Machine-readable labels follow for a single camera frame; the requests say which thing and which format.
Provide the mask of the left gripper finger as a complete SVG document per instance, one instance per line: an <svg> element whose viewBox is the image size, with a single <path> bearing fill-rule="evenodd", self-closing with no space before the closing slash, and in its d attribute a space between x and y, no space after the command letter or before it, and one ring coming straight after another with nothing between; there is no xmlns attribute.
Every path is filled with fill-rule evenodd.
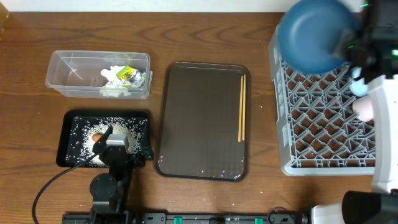
<svg viewBox="0 0 398 224"><path fill-rule="evenodd" d="M141 151L144 154L153 154L152 146L149 141L149 127L148 126L146 126L144 128L144 132L142 134Z"/></svg>
<svg viewBox="0 0 398 224"><path fill-rule="evenodd" d="M106 149L106 140L113 133L113 127L109 126L105 133L94 143L93 150L105 150Z"/></svg>

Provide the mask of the orange carrot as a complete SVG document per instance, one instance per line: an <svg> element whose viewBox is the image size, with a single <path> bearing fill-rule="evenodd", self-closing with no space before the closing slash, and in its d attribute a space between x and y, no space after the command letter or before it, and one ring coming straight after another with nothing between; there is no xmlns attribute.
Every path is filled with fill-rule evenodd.
<svg viewBox="0 0 398 224"><path fill-rule="evenodd" d="M100 138L102 137L102 134L100 133L96 133L92 136L92 140L94 140L94 142L98 141Z"/></svg>

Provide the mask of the pile of white rice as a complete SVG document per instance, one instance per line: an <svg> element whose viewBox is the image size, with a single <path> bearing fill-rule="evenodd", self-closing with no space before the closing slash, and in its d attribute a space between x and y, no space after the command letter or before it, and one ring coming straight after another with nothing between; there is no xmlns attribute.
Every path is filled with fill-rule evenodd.
<svg viewBox="0 0 398 224"><path fill-rule="evenodd" d="M112 126L114 134L127 137L128 151L137 152L141 146L144 128L147 126L146 118L122 118L122 117L89 117L77 116L72 121L72 128L67 143L65 164L73 167L76 164L89 159L93 154L96 134L104 134Z"/></svg>

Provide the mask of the light blue cup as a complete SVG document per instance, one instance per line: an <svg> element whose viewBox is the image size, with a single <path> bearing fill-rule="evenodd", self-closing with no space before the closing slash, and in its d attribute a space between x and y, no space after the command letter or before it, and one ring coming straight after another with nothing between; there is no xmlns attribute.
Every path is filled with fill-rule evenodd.
<svg viewBox="0 0 398 224"><path fill-rule="evenodd" d="M355 80L361 74L360 67L354 67L351 70L351 76L348 78L348 81L351 82L349 86L350 91L357 97L364 97L368 94L368 86L364 83L364 79Z"/></svg>

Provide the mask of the dark blue plate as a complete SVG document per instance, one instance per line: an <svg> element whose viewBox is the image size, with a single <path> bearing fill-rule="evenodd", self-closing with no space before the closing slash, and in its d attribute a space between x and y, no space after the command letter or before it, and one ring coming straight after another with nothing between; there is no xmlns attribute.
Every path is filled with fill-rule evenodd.
<svg viewBox="0 0 398 224"><path fill-rule="evenodd" d="M346 62L343 37L352 39L358 29L355 14L341 1L299 1L279 23L280 53L289 66L304 74L326 73Z"/></svg>

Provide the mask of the white cup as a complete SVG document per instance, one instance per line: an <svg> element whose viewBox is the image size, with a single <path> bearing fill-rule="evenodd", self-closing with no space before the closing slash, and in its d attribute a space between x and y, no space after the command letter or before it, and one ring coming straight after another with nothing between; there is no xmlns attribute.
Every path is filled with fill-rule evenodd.
<svg viewBox="0 0 398 224"><path fill-rule="evenodd" d="M358 98L353 102L353 111L358 115L360 121L368 122L374 119L374 110L369 96Z"/></svg>

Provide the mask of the yellow silver snack wrapper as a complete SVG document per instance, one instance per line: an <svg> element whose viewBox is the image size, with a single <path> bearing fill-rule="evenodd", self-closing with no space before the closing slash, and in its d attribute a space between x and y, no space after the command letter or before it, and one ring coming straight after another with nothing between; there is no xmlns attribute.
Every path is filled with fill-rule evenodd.
<svg viewBox="0 0 398 224"><path fill-rule="evenodd" d="M120 80L122 87L140 88L144 86L146 72L140 72L138 69L126 65L116 74L116 77Z"/></svg>

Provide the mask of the wooden chopstick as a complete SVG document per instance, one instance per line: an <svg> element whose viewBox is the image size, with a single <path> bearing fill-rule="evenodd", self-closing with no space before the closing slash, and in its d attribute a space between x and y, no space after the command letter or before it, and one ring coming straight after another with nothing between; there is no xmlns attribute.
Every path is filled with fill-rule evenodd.
<svg viewBox="0 0 398 224"><path fill-rule="evenodd" d="M242 141L245 141L245 125L246 125L246 74L243 75L243 91L242 91Z"/></svg>
<svg viewBox="0 0 398 224"><path fill-rule="evenodd" d="M241 76L240 94L239 94L238 142L242 141L242 113L243 113L243 76Z"/></svg>

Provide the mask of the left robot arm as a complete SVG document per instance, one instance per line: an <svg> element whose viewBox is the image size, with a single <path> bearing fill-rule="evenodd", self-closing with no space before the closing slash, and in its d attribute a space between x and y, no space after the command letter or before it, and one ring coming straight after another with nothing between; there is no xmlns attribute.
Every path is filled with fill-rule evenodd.
<svg viewBox="0 0 398 224"><path fill-rule="evenodd" d="M89 223L137 223L140 221L136 212L127 210L126 202L130 189L132 172L144 167L146 161L154 159L154 152L149 142L148 128L139 140L136 152L128 151L125 135L114 134L110 126L95 142L93 152L106 166L107 173L97 175L90 184L93 197Z"/></svg>

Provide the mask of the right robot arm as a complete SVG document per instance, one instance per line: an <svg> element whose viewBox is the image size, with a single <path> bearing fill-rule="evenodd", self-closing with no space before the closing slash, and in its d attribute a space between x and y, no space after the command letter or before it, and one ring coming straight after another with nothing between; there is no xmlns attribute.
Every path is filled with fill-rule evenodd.
<svg viewBox="0 0 398 224"><path fill-rule="evenodd" d="M397 223L397 1L367 1L362 26L340 52L361 68L373 109L376 161L371 192L348 191L317 205L309 223Z"/></svg>

